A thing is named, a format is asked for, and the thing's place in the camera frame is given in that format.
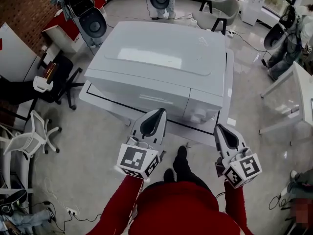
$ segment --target brick wall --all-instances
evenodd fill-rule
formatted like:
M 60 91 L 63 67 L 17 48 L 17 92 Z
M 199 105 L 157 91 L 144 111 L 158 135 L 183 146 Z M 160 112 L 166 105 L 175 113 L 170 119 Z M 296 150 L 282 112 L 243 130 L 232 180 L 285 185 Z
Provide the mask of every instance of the brick wall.
M 7 22 L 13 31 L 38 55 L 48 43 L 41 34 L 57 8 L 49 0 L 0 0 L 0 26 Z

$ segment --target gray floor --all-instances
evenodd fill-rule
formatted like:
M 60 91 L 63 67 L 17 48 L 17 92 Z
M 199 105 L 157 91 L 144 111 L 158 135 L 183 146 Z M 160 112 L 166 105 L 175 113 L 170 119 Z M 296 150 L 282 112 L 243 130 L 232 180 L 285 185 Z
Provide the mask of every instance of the gray floor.
M 177 17 L 189 18 L 192 11 L 197 11 L 199 2 L 176 0 Z M 149 7 L 151 16 L 154 9 Z M 119 21 L 137 20 L 133 17 L 149 20 L 146 0 L 114 0 L 105 6 L 107 22 L 115 26 Z M 167 23 L 189 25 L 190 20 L 171 20 Z M 263 40 L 268 29 L 260 24 L 251 27 L 236 20 L 236 31 L 257 49 L 263 49 Z M 292 80 L 270 94 L 266 99 L 260 98 L 262 90 L 272 82 L 266 74 L 261 59 L 263 53 L 254 50 L 235 35 L 226 38 L 227 46 L 235 53 L 234 85 L 229 113 L 229 124 L 242 133 L 247 144 L 259 156 L 263 173 L 254 181 L 245 185 L 246 213 L 248 226 L 256 235 L 282 234 L 287 222 L 284 219 L 288 211 L 276 208 L 268 209 L 268 204 L 277 196 L 289 178 L 292 169 L 305 171 L 312 166 L 312 143 L 290 147 L 291 139 L 311 135 L 311 129 L 304 124 L 287 128 L 280 132 L 260 136 L 261 127 L 280 121 L 282 113 L 297 105 L 298 92 L 293 88 Z M 93 55 L 85 48 L 72 55 L 74 68 L 88 67 Z M 129 134 L 129 127 L 108 114 L 106 111 L 80 101 L 79 90 L 74 91 L 77 110 L 72 111 L 65 101 L 62 105 L 40 102 L 38 112 L 53 119 L 52 125 L 63 128 L 54 142 L 61 152 L 59 154 L 36 154 L 35 173 L 33 177 L 35 194 L 34 203 L 49 199 L 55 205 L 58 223 L 63 228 L 63 221 L 69 219 L 64 207 L 79 209 L 80 219 L 94 219 L 101 213 L 106 203 L 123 180 L 123 175 L 114 171 L 118 151 Z M 164 162 L 152 174 L 151 183 L 162 179 L 166 168 L 170 167 L 180 145 L 187 140 L 166 135 L 165 150 L 168 151 Z M 188 160 L 192 170 L 200 176 L 212 192 L 217 195 L 224 191 L 223 179 L 218 179 L 214 162 L 218 158 L 216 150 L 197 144 L 190 149 Z M 220 210 L 224 210 L 223 197 L 219 198 Z M 82 235 L 95 223 L 73 220 L 66 223 L 66 234 Z M 54 229 L 44 227 L 45 231 Z

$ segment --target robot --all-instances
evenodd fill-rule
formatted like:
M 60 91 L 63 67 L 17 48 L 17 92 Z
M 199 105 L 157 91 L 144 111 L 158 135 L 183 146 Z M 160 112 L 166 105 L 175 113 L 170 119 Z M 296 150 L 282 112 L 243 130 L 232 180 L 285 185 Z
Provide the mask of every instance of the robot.
M 167 113 L 165 109 L 150 111 L 140 117 L 121 145 L 117 166 L 123 173 L 148 180 L 165 154 L 162 141 L 165 137 Z
M 121 145 L 117 167 L 120 172 L 148 180 L 162 161 L 167 113 L 157 109 L 140 117 L 127 142 Z M 216 148 L 221 157 L 215 163 L 218 177 L 224 176 L 234 188 L 252 181 L 262 173 L 257 154 L 247 147 L 243 136 L 229 126 L 217 124 L 214 129 Z
M 258 155 L 252 153 L 238 131 L 217 124 L 214 138 L 221 155 L 215 163 L 218 177 L 224 176 L 234 188 L 238 188 L 262 173 Z

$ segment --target power strip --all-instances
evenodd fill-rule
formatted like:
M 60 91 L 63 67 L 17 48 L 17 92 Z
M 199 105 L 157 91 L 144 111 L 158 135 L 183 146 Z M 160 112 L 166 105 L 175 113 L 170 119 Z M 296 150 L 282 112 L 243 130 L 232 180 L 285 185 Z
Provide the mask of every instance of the power strip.
M 232 31 L 228 32 L 227 36 L 229 38 L 233 38 L 234 37 L 234 32 L 232 32 Z
M 74 209 L 72 209 L 72 208 L 67 207 L 67 212 L 70 213 L 70 214 L 72 214 L 72 215 L 73 215 L 73 213 L 74 213 L 75 216 L 78 216 L 78 211 L 77 211 L 77 210 L 74 210 Z

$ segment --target red sleeve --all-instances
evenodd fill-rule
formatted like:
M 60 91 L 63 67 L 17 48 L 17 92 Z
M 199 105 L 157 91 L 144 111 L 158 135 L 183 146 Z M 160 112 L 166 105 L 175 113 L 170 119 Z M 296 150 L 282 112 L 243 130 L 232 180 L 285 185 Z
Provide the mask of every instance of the red sleeve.
M 87 235 L 120 235 L 130 219 L 143 181 L 126 176 L 120 187 L 105 206 L 100 221 Z
M 240 226 L 245 235 L 252 235 L 246 225 L 246 209 L 243 187 L 234 189 L 229 182 L 224 183 L 226 212 Z

